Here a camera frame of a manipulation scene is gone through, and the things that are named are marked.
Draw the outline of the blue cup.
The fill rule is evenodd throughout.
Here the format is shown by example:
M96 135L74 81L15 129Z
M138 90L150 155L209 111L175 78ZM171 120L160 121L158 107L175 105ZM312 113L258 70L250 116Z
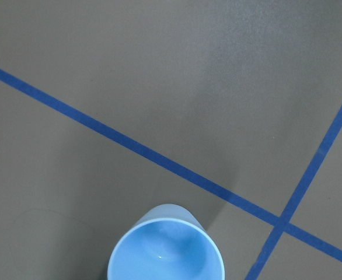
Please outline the blue cup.
M118 241L107 279L225 279L221 253L186 208L149 210Z

